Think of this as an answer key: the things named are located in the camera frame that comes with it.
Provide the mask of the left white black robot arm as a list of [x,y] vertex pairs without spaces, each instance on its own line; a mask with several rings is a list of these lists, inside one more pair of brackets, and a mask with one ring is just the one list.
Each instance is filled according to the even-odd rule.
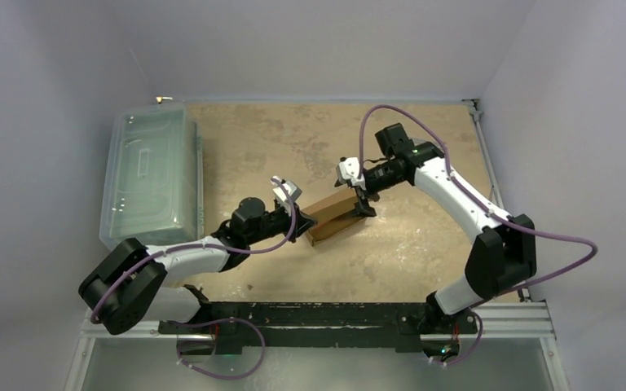
[[197,288],[176,284],[204,273],[221,273],[258,254],[254,244],[282,235],[295,242],[314,227],[315,217],[284,201],[268,211],[262,200],[243,199],[211,235],[170,246],[122,240],[81,282],[78,294],[90,308],[90,321],[111,335],[145,320],[179,322],[191,333],[210,322],[207,300]]

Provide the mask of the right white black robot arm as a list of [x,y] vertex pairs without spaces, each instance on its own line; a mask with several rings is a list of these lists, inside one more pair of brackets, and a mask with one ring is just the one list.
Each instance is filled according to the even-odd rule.
[[400,123],[375,134],[383,155],[370,169],[357,157],[337,166],[336,184],[355,191],[354,213],[374,217],[370,206],[381,191],[407,182],[438,203],[463,230],[472,248],[461,277],[432,292],[424,309],[411,319],[418,332],[443,332],[467,309],[499,296],[536,272],[533,235],[512,228],[533,228],[525,214],[516,217],[488,201],[447,162],[447,155],[431,142],[415,143]]

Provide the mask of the brown cardboard box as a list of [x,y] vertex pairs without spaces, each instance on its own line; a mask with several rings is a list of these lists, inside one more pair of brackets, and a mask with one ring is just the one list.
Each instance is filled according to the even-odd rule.
[[345,189],[302,210],[317,221],[317,224],[305,233],[311,247],[365,220],[365,217],[354,215],[357,200],[357,195],[353,190]]

